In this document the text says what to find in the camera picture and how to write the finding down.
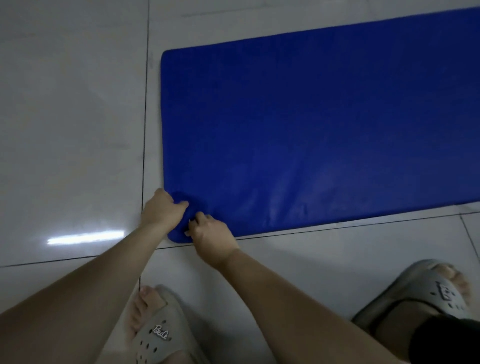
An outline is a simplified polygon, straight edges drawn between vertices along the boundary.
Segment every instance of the forearm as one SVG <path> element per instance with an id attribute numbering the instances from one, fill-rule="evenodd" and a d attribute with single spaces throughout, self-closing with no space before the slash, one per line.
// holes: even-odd
<path id="1" fill-rule="evenodd" d="M 138 228 L 0 315 L 0 362 L 93 362 L 166 233 L 160 225 Z"/>
<path id="2" fill-rule="evenodd" d="M 240 250 L 219 271 L 247 304 L 280 363 L 398 362 L 352 323 Z"/>

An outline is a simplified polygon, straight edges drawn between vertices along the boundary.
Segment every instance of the blue yoga mat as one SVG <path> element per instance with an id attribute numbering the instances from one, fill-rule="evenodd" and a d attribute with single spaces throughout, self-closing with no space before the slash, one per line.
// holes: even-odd
<path id="1" fill-rule="evenodd" d="M 235 236 L 480 200 L 480 8 L 166 51 L 165 189 Z"/>

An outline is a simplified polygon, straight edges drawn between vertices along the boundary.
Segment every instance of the white tile floor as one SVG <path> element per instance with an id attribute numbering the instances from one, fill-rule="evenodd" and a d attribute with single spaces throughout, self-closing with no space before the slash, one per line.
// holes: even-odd
<path id="1" fill-rule="evenodd" d="M 162 185 L 158 80 L 164 50 L 478 5 L 480 0 L 4 1 L 0 311 L 115 242 L 50 246 L 48 238 L 128 233 L 141 204 Z M 407 265 L 427 257 L 458 265 L 480 302 L 480 202 L 242 237 L 241 245 L 345 317 Z M 167 285 L 191 308 L 194 330 L 203 333 L 215 363 L 273 361 L 245 305 L 192 246 L 163 242 L 141 280 Z M 480 307 L 474 311 L 480 314 Z M 117 362 L 124 350 L 119 322 L 99 361 Z"/>

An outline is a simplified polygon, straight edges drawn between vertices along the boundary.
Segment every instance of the white slipper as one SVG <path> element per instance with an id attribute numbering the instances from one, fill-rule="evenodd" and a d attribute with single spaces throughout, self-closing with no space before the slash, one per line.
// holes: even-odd
<path id="1" fill-rule="evenodd" d="M 196 364 L 210 364 L 193 337 L 176 298 L 164 287 L 156 291 L 167 303 L 140 329 L 132 341 L 137 364 L 157 364 L 174 352 L 189 354 Z"/>
<path id="2" fill-rule="evenodd" d="M 471 318 L 462 295 L 448 279 L 433 268 L 445 262 L 427 259 L 412 264 L 377 298 L 358 312 L 352 322 L 373 334 L 376 324 L 402 301 L 428 304 L 445 315 Z"/>

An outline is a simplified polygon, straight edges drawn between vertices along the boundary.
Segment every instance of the human hand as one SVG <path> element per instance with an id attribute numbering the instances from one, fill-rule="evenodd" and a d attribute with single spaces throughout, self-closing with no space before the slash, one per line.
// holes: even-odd
<path id="1" fill-rule="evenodd" d="M 172 196 L 159 188 L 145 204 L 140 225 L 160 224 L 170 232 L 178 225 L 187 207 L 187 201 L 175 204 Z"/>
<path id="2" fill-rule="evenodd" d="M 239 249 L 228 226 L 203 212 L 196 213 L 188 228 L 197 254 L 213 268 L 218 268 Z"/>

